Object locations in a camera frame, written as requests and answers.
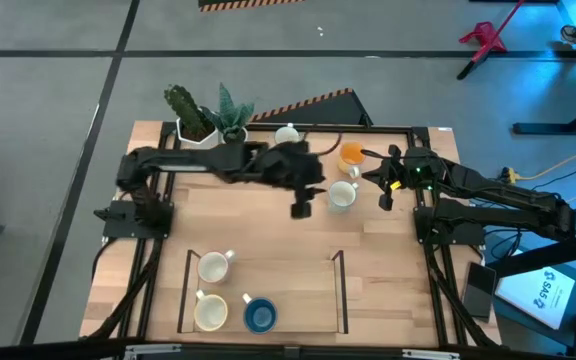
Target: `wooden table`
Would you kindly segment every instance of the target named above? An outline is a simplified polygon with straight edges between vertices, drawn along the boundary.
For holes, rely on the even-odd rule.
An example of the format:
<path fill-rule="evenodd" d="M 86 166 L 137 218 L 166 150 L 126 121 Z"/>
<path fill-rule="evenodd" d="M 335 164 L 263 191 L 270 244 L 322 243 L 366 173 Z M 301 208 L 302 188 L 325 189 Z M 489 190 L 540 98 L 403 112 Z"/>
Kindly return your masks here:
<path fill-rule="evenodd" d="M 161 124 L 136 122 L 128 151 L 142 146 L 157 147 Z M 451 161 L 459 160 L 451 129 L 429 128 L 429 132 L 434 151 Z M 272 143 L 272 136 L 269 132 L 251 132 L 250 140 Z M 333 133 L 311 133 L 308 138 L 314 152 L 329 148 L 335 139 Z M 400 135 L 344 135 L 344 141 L 352 140 L 382 154 L 387 153 L 390 144 L 397 144 L 404 151 L 407 148 L 405 136 Z M 351 181 L 337 169 L 336 153 L 322 157 L 321 161 L 327 177 L 321 187 L 327 188 L 341 179 Z M 372 170 L 378 165 L 379 160 L 367 159 L 362 169 Z M 385 212 L 377 206 L 380 195 L 377 186 L 363 179 L 358 183 L 359 195 L 348 213 L 329 214 L 327 195 L 322 194 L 312 201 L 312 217 L 295 221 L 289 216 L 289 206 L 294 200 L 292 192 L 256 184 L 225 185 L 209 174 L 177 176 L 172 196 L 176 203 L 175 220 L 162 250 L 147 339 L 437 346 L 426 263 L 413 224 L 414 192 L 396 191 L 393 210 Z M 101 257 L 81 335 L 96 330 L 124 295 L 135 244 L 135 240 L 120 239 Z M 229 301 L 228 322 L 218 332 L 177 333 L 188 249 L 199 254 L 230 249 L 237 253 L 227 284 L 212 288 L 199 285 L 207 293 L 222 294 Z M 348 334 L 337 333 L 340 302 L 330 259 L 339 250 L 344 251 L 345 257 Z M 451 250 L 461 293 L 467 264 L 479 258 L 466 246 L 452 246 Z M 442 266 L 440 256 L 437 260 Z M 197 283 L 196 274 L 191 271 L 184 331 L 193 330 L 192 294 Z M 280 313 L 275 331 L 262 336 L 241 331 L 244 305 L 239 299 L 243 292 L 275 301 Z M 448 337 L 455 343 L 450 306 L 445 298 L 442 300 Z M 129 335 L 136 334 L 141 301 L 140 295 L 133 307 Z M 494 313 L 490 323 L 481 326 L 489 337 L 500 342 Z"/>

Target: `gray floor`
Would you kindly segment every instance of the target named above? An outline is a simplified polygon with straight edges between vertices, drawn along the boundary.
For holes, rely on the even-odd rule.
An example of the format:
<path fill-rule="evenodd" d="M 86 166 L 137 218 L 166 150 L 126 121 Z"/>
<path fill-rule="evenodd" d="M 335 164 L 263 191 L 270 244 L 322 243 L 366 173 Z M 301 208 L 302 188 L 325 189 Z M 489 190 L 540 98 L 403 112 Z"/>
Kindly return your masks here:
<path fill-rule="evenodd" d="M 128 0 L 0 0 L 0 49 L 114 49 Z M 509 4 L 466 0 L 307 0 L 245 11 L 199 13 L 192 1 L 142 1 L 129 49 L 465 50 L 474 22 L 499 24 Z M 511 50 L 556 46 L 556 7 L 522 8 L 504 33 Z M 319 36 L 321 27 L 324 36 Z M 159 58 L 124 59 L 108 105 L 37 341 L 75 339 L 90 265 L 134 120 L 173 120 L 163 100 L 186 85 L 214 107 L 223 81 L 258 111 L 352 87 L 377 124 L 452 127 L 461 160 L 495 176 L 503 166 L 533 175 L 576 153 L 576 137 L 518 137 L 517 121 L 576 116 L 576 61 L 491 59 L 466 81 L 466 59 Z M 16 341 L 45 259 L 110 59 L 0 59 L 0 345 Z M 576 161 L 534 186 L 576 169 Z M 576 177 L 545 190 L 576 196 Z M 528 247 L 548 241 L 525 237 Z M 556 353 L 561 346 L 500 321 L 513 348 Z"/>

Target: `ceramic cup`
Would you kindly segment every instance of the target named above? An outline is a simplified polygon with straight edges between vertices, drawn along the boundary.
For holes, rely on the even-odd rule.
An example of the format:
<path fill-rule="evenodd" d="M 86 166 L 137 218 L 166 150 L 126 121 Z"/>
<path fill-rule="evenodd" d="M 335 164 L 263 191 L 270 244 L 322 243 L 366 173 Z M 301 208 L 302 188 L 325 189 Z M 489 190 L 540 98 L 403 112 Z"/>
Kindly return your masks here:
<path fill-rule="evenodd" d="M 366 155 L 361 153 L 363 146 L 358 142 L 345 143 L 341 146 L 339 152 L 339 160 L 337 167 L 343 173 L 350 175 L 351 178 L 356 179 L 361 176 L 359 166 L 366 159 Z"/>
<path fill-rule="evenodd" d="M 244 324 L 253 334 L 265 334 L 272 330 L 277 324 L 277 308 L 275 304 L 266 298 L 251 298 L 250 295 L 243 295 L 246 302 L 244 311 Z"/>
<path fill-rule="evenodd" d="M 357 199 L 357 183 L 351 184 L 346 181 L 337 181 L 328 189 L 329 206 L 332 213 L 341 213 L 350 208 Z"/>
<path fill-rule="evenodd" d="M 216 331 L 221 328 L 228 318 L 228 304 L 219 295 L 206 295 L 197 291 L 197 305 L 195 305 L 195 324 L 202 331 Z"/>
<path fill-rule="evenodd" d="M 295 130 L 293 124 L 280 127 L 279 130 L 275 132 L 275 144 L 281 144 L 287 141 L 298 142 L 299 140 L 301 140 L 299 132 Z"/>
<path fill-rule="evenodd" d="M 224 281 L 230 270 L 230 264 L 235 259 L 235 252 L 232 250 L 222 254 L 217 251 L 206 253 L 199 259 L 197 272 L 201 280 L 216 284 Z"/>

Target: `phone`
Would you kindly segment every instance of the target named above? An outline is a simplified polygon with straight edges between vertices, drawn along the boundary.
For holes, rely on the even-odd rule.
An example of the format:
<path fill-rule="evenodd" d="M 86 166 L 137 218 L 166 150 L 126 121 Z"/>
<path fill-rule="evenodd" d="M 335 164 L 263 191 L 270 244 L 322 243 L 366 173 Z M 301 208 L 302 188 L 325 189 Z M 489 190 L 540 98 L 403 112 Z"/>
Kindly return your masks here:
<path fill-rule="evenodd" d="M 473 318 L 486 323 L 490 320 L 490 307 L 492 306 L 496 279 L 495 270 L 473 262 L 469 264 L 462 301 Z"/>

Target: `small white cup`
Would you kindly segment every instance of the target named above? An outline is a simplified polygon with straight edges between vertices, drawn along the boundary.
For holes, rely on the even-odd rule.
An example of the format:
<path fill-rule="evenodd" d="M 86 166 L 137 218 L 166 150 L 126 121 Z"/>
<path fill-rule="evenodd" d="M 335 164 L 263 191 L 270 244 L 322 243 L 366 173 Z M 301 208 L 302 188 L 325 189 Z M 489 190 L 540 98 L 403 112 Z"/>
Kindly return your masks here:
<path fill-rule="evenodd" d="M 332 213 L 341 213 L 350 208 L 357 199 L 359 184 L 346 181 L 337 181 L 328 190 L 329 206 Z"/>
<path fill-rule="evenodd" d="M 195 305 L 195 324 L 202 331 L 219 330 L 228 318 L 228 304 L 219 295 L 206 295 L 197 290 L 197 305 Z"/>
<path fill-rule="evenodd" d="M 281 144 L 282 142 L 299 142 L 299 132 L 295 130 L 295 126 L 290 123 L 286 126 L 280 127 L 279 130 L 275 132 L 275 144 Z"/>
<path fill-rule="evenodd" d="M 199 259 L 197 264 L 199 277 L 201 280 L 211 284 L 224 281 L 230 270 L 230 264 L 234 259 L 235 252 L 232 250 L 226 251 L 225 254 L 217 251 L 206 253 Z"/>

